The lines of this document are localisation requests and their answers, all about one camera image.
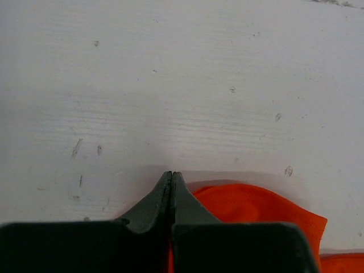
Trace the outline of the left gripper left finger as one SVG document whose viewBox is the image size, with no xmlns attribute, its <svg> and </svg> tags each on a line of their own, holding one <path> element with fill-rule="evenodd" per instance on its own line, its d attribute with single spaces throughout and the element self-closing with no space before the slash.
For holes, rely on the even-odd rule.
<svg viewBox="0 0 364 273">
<path fill-rule="evenodd" d="M 153 190 L 115 219 L 121 272 L 167 272 L 169 256 L 169 196 L 172 172 L 162 174 Z"/>
</svg>

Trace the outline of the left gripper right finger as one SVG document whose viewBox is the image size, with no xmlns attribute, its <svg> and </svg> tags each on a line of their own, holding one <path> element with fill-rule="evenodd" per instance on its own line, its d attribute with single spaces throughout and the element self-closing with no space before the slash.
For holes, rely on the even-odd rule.
<svg viewBox="0 0 364 273">
<path fill-rule="evenodd" d="M 174 272 L 196 272 L 216 249 L 211 232 L 221 221 L 191 194 L 181 172 L 172 175 L 169 215 L 171 268 Z"/>
</svg>

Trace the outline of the orange t shirt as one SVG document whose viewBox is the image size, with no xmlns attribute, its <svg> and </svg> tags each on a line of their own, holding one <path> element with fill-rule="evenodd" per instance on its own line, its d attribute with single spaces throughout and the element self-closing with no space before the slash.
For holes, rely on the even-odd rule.
<svg viewBox="0 0 364 273">
<path fill-rule="evenodd" d="M 195 198 L 221 223 L 216 249 L 196 272 L 362 272 L 363 254 L 321 257 L 327 220 L 267 189 L 203 187 Z"/>
</svg>

